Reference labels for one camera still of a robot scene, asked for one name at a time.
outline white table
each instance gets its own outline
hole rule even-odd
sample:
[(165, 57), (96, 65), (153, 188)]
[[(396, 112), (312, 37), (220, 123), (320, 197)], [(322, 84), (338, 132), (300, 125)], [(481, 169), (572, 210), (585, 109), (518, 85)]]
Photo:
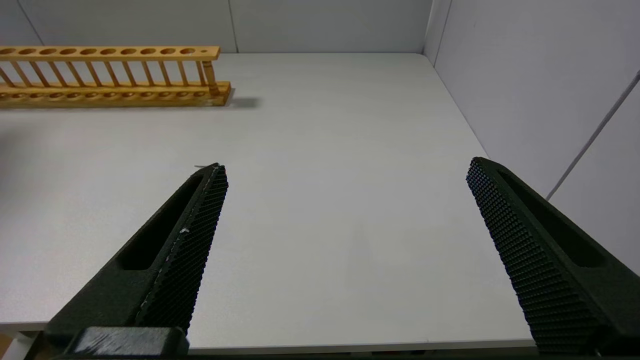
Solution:
[(195, 170), (230, 188), (194, 354), (530, 346), (417, 54), (224, 54), (227, 108), (0, 112), (0, 331), (42, 329)]

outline white wall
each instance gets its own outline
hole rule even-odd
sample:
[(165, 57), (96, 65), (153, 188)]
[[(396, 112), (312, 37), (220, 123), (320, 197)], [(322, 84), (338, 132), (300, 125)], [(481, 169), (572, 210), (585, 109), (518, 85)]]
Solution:
[(436, 70), (489, 156), (547, 195), (640, 68), (640, 1), (452, 0)]
[(18, 0), (0, 0), (0, 45), (42, 45)]
[(45, 45), (236, 44), (227, 0), (20, 0)]
[(569, 173), (551, 203), (640, 275), (640, 86)]
[(219, 45), (227, 53), (420, 53), (431, 9), (431, 0), (19, 1), (45, 45)]
[(241, 53), (420, 53), (431, 0), (231, 0)]

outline wooden test tube rack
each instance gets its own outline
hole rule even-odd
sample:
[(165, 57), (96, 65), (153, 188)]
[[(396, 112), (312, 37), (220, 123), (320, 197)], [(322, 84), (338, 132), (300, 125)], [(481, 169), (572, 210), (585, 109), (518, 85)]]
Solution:
[[(193, 47), (0, 47), (0, 108), (106, 108), (139, 106), (223, 106), (231, 84), (216, 81), (213, 61), (217, 46)], [(145, 76), (138, 78), (130, 62), (139, 61)], [(149, 64), (156, 61), (162, 80), (154, 79)], [(167, 63), (177, 63), (180, 81), (171, 80)], [(198, 81), (190, 81), (185, 63), (194, 61)], [(118, 78), (113, 64), (121, 62), (127, 81)], [(11, 65), (21, 82), (11, 79), (3, 66)], [(83, 78), (79, 66), (88, 69)], [(39, 82), (29, 79), (23, 67), (30, 66)], [(47, 78), (42, 67), (48, 66), (53, 77)], [(72, 75), (65, 76), (60, 67)], [(110, 82), (96, 71), (106, 69)]]

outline wooden dowel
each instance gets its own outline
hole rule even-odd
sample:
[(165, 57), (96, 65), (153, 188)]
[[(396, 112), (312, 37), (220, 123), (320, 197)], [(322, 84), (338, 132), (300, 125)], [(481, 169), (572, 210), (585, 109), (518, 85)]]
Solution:
[(42, 74), (42, 71), (40, 70), (40, 67), (38, 66), (38, 64), (35, 61), (29, 61), (29, 64), (31, 64), (31, 67), (33, 67), (33, 71), (36, 72), (38, 79), (40, 79), (44, 87), (46, 88), (51, 87), (51, 85), (49, 85), (49, 82), (47, 81), (47, 78), (45, 78), (44, 74)]
[(68, 86), (67, 85), (67, 81), (62, 76), (62, 74), (60, 74), (60, 70), (58, 70), (58, 67), (56, 66), (56, 64), (53, 61), (48, 61), (47, 63), (49, 64), (49, 67), (51, 68), (53, 73), (56, 75), (56, 78), (58, 78), (58, 81), (60, 82), (60, 85), (62, 85), (62, 86), (64, 86), (66, 88)]
[(95, 81), (95, 84), (97, 86), (102, 86), (102, 82), (100, 81), (100, 78), (98, 78), (98, 74), (93, 68), (93, 64), (90, 61), (85, 61), (84, 63), (86, 64), (86, 68), (89, 69), (89, 72), (91, 73), (91, 77)]
[(22, 71), (22, 69), (20, 68), (20, 64), (18, 64), (15, 61), (11, 61), (11, 66), (13, 66), (15, 71), (18, 73), (18, 76), (20, 76), (25, 86), (33, 86), (29, 81), (29, 79), (27, 78), (27, 75), (25, 75), (24, 71)]
[(107, 68), (107, 72), (109, 73), (109, 76), (111, 76), (111, 80), (113, 81), (113, 84), (115, 86), (120, 86), (120, 82), (118, 81), (118, 78), (116, 77), (115, 72), (113, 72), (113, 67), (111, 67), (111, 64), (108, 61), (103, 61), (104, 63), (104, 67)]
[(204, 67), (204, 74), (207, 77), (207, 82), (209, 85), (209, 93), (211, 95), (218, 95), (220, 92), (218, 91), (218, 84), (216, 84), (216, 75), (213, 72), (213, 64), (211, 61), (203, 61), (202, 66)]
[(142, 68), (145, 69), (145, 74), (147, 75), (147, 80), (149, 81), (149, 86), (154, 86), (154, 78), (151, 76), (151, 71), (149, 71), (149, 66), (146, 61), (142, 62)]
[(200, 78), (200, 84), (202, 86), (207, 86), (207, 82), (204, 81), (204, 72), (202, 71), (202, 61), (196, 61), (196, 65), (198, 67), (198, 77)]
[(136, 80), (133, 78), (133, 74), (131, 74), (131, 68), (129, 67), (129, 63), (127, 63), (126, 61), (123, 61), (122, 66), (124, 67), (124, 70), (127, 73), (127, 77), (131, 82), (131, 86), (138, 86), (138, 84), (136, 84)]
[(4, 70), (0, 67), (0, 78), (2, 78), (2, 80), (4, 80), (4, 82), (9, 85), (9, 87), (15, 88), (15, 85), (13, 84), (13, 81), (11, 81), (11, 79), (6, 75), (6, 73), (4, 72)]
[(171, 86), (171, 81), (169, 80), (169, 74), (166, 73), (166, 67), (164, 67), (164, 61), (159, 61), (158, 65), (160, 65), (160, 70), (162, 71), (162, 77), (164, 78), (164, 85)]
[(178, 69), (180, 70), (180, 77), (182, 77), (182, 84), (184, 86), (189, 86), (189, 80), (187, 79), (187, 73), (184, 72), (184, 65), (182, 61), (178, 61)]
[(80, 77), (80, 74), (78, 74), (78, 71), (76, 70), (76, 67), (74, 66), (74, 64), (71, 61), (65, 61), (65, 64), (67, 64), (67, 67), (69, 68), (69, 71), (71, 71), (71, 74), (74, 75), (74, 78), (78, 82), (78, 86), (86, 86), (84, 84), (84, 81)]

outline wooden rack base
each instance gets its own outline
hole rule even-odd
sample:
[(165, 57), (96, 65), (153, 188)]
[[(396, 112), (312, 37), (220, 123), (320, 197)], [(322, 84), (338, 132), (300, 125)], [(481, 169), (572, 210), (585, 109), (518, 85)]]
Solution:
[(208, 86), (8, 87), (0, 85), (0, 108), (121, 108), (156, 106), (224, 106), (231, 91), (228, 81), (217, 81), (218, 95)]

